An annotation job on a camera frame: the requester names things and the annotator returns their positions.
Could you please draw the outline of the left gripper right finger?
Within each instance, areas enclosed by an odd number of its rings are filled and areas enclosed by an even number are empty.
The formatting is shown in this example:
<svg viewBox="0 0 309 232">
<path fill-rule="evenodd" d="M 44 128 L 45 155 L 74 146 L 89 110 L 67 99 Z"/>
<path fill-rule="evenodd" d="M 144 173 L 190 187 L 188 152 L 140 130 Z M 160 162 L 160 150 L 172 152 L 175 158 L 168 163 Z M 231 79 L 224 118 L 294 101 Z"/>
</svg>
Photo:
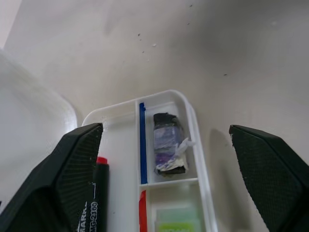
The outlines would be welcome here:
<svg viewBox="0 0 309 232">
<path fill-rule="evenodd" d="M 229 128 L 246 189 L 269 232 L 309 232 L 309 165 L 280 137 Z"/>
</svg>

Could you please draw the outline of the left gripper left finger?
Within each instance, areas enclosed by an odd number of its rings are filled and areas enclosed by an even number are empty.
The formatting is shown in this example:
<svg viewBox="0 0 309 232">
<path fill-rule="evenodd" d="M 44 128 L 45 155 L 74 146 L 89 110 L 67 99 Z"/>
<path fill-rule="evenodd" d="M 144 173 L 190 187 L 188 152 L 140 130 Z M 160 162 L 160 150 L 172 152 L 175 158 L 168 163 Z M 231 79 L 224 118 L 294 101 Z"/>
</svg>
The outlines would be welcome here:
<svg viewBox="0 0 309 232">
<path fill-rule="evenodd" d="M 102 133 L 102 123 L 66 133 L 4 208 L 0 232 L 76 232 L 92 191 Z"/>
</svg>

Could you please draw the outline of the black marker with red cap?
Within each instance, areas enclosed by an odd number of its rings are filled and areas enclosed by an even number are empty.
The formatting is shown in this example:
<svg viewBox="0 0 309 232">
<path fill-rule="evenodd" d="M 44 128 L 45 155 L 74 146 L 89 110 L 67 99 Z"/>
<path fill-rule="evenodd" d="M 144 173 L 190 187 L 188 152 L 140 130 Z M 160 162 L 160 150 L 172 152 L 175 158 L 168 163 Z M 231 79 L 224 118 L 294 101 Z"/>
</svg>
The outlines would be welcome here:
<svg viewBox="0 0 309 232">
<path fill-rule="evenodd" d="M 107 232 L 109 176 L 108 160 L 98 157 L 93 173 L 92 195 L 84 204 L 76 232 Z"/>
</svg>

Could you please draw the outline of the green highlighter pen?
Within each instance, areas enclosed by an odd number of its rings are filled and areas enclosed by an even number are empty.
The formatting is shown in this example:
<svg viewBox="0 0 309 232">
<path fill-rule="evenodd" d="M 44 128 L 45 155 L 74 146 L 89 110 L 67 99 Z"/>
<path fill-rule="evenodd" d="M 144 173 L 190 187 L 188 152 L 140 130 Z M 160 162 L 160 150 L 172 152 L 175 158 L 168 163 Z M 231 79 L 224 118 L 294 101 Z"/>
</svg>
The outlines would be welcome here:
<svg viewBox="0 0 309 232">
<path fill-rule="evenodd" d="M 155 232 L 202 232 L 200 218 L 193 207 L 159 209 Z"/>
</svg>

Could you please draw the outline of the black eraser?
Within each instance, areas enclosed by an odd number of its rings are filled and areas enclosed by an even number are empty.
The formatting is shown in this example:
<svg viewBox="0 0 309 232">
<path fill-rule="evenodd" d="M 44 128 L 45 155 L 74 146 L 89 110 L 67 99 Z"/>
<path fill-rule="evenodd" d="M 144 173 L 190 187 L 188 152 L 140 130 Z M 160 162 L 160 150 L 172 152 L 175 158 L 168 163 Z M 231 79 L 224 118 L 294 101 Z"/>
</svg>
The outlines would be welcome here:
<svg viewBox="0 0 309 232">
<path fill-rule="evenodd" d="M 185 174 L 189 169 L 186 151 L 194 144 L 185 137 L 177 116 L 154 114 L 154 158 L 158 175 Z"/>
</svg>

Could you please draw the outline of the white open pencil case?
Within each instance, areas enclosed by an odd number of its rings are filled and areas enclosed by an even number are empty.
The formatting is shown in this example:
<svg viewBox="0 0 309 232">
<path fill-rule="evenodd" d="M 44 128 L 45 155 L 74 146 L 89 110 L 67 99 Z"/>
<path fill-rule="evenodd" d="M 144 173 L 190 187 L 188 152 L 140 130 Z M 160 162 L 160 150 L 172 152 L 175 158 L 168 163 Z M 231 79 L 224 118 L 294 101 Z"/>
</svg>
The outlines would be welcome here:
<svg viewBox="0 0 309 232">
<path fill-rule="evenodd" d="M 185 174 L 155 171 L 154 114 L 179 119 L 185 137 Z M 0 50 L 0 214 L 31 171 L 72 130 L 102 123 L 98 157 L 110 168 L 107 232 L 155 232 L 159 209 L 193 207 L 202 232 L 219 232 L 197 118 L 175 90 L 92 111 L 77 125 L 74 108 Z"/>
</svg>

